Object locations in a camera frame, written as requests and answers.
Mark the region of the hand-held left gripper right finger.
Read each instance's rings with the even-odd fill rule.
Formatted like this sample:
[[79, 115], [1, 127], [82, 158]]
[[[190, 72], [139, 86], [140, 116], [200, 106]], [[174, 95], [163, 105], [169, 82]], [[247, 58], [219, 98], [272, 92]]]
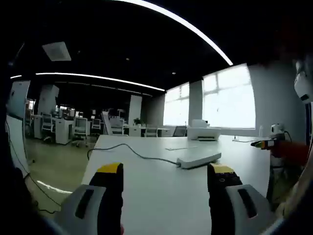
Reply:
[[222, 164], [207, 165], [212, 235], [259, 235], [276, 220], [268, 200]]

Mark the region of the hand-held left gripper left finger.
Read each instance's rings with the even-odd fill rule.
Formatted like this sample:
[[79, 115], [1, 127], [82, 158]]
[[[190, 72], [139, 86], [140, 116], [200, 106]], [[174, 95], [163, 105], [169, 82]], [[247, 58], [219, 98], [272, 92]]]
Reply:
[[63, 201], [59, 226], [68, 235], [120, 235], [123, 189], [123, 164], [101, 166]]

